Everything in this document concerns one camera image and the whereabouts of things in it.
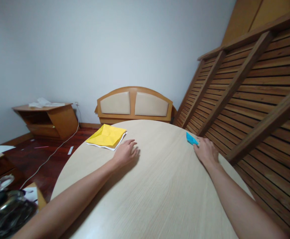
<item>blue paper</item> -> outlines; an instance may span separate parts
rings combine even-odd
[[[186,138],[187,138],[188,143],[190,143],[192,145],[193,144],[199,145],[197,140],[193,136],[191,136],[189,133],[187,133],[187,132],[186,132]]]

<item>wrist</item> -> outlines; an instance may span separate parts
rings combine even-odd
[[[108,161],[108,164],[113,172],[120,168],[120,163],[114,157]]]
[[[222,169],[222,166],[220,163],[218,162],[212,162],[209,161],[206,165],[205,165],[206,170],[211,173],[213,171],[219,171]]]

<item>upholstered panel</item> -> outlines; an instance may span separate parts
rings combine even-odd
[[[101,100],[100,103],[103,114],[129,115],[131,113],[129,92],[111,95]]]
[[[135,115],[165,117],[167,115],[168,105],[168,102],[154,95],[137,92],[135,102]]]

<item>hand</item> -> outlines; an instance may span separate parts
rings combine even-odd
[[[132,162],[139,156],[140,150],[138,147],[133,150],[133,147],[136,144],[137,143],[134,139],[129,139],[117,147],[112,160],[115,162],[118,168],[121,168],[124,165]]]
[[[208,169],[210,166],[220,165],[218,160],[218,150],[215,148],[214,143],[210,139],[197,137],[199,139],[199,147],[194,144],[195,153]]]

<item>yellow paper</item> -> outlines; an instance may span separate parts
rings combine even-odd
[[[119,143],[125,131],[126,129],[116,128],[114,126],[104,124],[98,131],[88,138],[86,142],[114,148]]]

